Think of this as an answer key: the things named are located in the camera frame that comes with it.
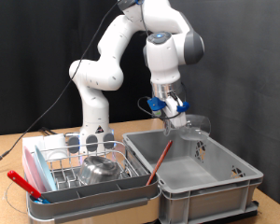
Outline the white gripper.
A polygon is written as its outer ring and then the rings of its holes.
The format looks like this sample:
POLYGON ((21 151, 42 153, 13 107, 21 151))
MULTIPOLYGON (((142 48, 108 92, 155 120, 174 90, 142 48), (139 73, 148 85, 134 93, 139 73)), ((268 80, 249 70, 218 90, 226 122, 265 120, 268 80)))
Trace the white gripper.
POLYGON ((166 107, 164 108, 164 113, 167 118, 171 121, 175 128, 180 128, 184 126, 187 122, 186 113, 178 112, 177 109, 183 105, 179 98, 174 99, 168 96, 165 100, 166 107))

